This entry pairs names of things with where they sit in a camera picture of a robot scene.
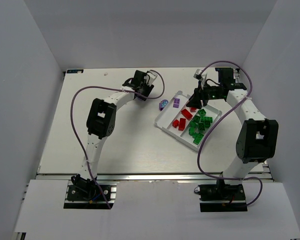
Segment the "small red lego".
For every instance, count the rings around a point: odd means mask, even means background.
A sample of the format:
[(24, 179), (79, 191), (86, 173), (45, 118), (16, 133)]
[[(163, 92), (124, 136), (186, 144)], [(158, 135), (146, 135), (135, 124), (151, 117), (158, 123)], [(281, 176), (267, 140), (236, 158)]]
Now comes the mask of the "small red lego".
[(176, 120), (174, 120), (173, 122), (172, 122), (172, 126), (174, 127), (174, 128), (177, 128), (178, 126), (179, 126), (179, 120), (178, 119), (176, 119)]

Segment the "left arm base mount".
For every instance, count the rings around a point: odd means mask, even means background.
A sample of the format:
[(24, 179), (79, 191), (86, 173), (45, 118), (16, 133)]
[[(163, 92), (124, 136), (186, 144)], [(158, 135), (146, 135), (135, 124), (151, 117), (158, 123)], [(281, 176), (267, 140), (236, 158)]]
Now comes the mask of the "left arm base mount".
[(94, 186), (88, 193), (70, 184), (67, 187), (64, 209), (69, 210), (110, 210), (115, 202), (116, 188), (114, 185), (101, 184), (102, 192)]

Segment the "small green lego brick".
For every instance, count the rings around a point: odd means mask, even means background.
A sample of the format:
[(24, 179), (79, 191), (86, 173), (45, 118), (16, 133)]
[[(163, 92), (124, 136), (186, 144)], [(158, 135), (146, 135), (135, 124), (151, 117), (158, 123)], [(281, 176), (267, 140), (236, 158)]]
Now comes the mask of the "small green lego brick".
[(201, 138), (195, 138), (194, 140), (193, 140), (193, 143), (195, 144), (195, 145), (199, 145), (200, 144), (200, 142), (201, 142)]

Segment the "red and green lego stack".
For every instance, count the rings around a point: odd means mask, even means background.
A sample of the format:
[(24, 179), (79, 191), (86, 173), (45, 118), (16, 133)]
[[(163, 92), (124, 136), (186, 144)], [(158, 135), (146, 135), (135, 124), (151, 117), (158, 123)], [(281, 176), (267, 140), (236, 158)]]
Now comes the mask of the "red and green lego stack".
[(179, 131), (184, 131), (185, 127), (186, 127), (186, 119), (185, 118), (180, 118), (179, 119), (178, 130)]

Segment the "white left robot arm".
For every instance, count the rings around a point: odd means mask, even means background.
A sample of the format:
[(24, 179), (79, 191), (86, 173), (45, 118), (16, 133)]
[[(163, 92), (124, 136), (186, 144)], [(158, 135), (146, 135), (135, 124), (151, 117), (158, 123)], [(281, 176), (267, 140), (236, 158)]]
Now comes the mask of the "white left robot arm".
[[(71, 182), (85, 200), (92, 200), (99, 194), (104, 194), (104, 191), (97, 184), (97, 168), (102, 148), (115, 129), (117, 111), (136, 98), (143, 101), (151, 99), (150, 93), (154, 88), (153, 82), (157, 78), (158, 74), (152, 70), (146, 72), (137, 70), (134, 76), (127, 79), (119, 89), (87, 86), (74, 94), (70, 105), (70, 123), (83, 150), (84, 157), (80, 171), (71, 177)], [(113, 91), (113, 94), (103, 99), (95, 98), (92, 101), (86, 120), (88, 139), (86, 147), (84, 147), (75, 128), (73, 112), (76, 97), (88, 89), (109, 90)]]

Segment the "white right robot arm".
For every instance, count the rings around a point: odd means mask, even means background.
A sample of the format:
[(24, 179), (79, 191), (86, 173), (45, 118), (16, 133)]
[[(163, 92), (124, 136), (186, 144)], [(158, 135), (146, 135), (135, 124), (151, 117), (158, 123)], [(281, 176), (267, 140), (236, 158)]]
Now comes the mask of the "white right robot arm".
[(276, 120), (266, 118), (250, 98), (250, 90), (236, 82), (234, 70), (230, 67), (217, 67), (218, 82), (209, 85), (200, 70), (194, 78), (198, 86), (194, 89), (187, 107), (199, 109), (210, 100), (225, 100), (235, 112), (240, 123), (235, 151), (236, 156), (229, 167), (218, 177), (225, 185), (239, 185), (248, 173), (258, 164), (274, 156), (277, 144), (279, 124)]

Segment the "green 2x2 lego brick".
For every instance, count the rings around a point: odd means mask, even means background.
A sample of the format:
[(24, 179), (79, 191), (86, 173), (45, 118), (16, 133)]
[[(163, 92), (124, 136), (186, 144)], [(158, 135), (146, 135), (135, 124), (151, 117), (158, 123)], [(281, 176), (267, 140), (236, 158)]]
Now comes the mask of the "green 2x2 lego brick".
[(200, 132), (204, 132), (204, 131), (206, 130), (205, 124), (204, 124), (203, 122), (199, 122), (199, 123), (197, 124), (197, 128), (198, 128), (198, 130), (199, 130)]

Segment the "green 2x4 lego plate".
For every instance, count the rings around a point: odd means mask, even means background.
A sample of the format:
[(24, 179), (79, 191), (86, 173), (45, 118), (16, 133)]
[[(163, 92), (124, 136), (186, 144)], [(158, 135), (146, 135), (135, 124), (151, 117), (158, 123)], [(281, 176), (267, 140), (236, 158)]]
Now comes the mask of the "green 2x4 lego plate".
[(212, 123), (213, 122), (213, 118), (212, 117), (210, 117), (210, 116), (202, 116), (201, 118), (200, 118), (200, 121), (201, 122), (203, 122), (203, 123)]

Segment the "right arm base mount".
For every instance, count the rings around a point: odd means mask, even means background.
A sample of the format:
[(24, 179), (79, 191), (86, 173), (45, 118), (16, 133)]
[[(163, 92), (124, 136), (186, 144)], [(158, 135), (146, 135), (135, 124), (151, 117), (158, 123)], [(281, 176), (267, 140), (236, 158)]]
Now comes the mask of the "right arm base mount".
[(214, 184), (200, 184), (193, 190), (199, 196), (201, 213), (247, 212), (246, 195), (242, 184), (225, 184), (217, 179)]

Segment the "red lego brick top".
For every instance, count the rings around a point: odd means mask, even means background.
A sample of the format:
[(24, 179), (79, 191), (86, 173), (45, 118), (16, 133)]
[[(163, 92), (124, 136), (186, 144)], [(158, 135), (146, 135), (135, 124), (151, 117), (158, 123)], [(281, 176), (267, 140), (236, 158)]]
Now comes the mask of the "red lego brick top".
[(187, 120), (190, 120), (193, 115), (187, 110), (187, 109), (183, 109), (181, 111), (181, 114), (187, 119)]

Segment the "purple paw print lego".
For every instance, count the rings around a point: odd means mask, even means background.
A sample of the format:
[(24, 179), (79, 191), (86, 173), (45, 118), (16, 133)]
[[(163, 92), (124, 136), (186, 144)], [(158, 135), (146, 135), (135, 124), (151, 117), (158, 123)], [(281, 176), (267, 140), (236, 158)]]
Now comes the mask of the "purple paw print lego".
[(160, 101), (159, 110), (162, 111), (168, 105), (168, 103), (169, 101), (167, 99), (163, 99), (162, 101)]

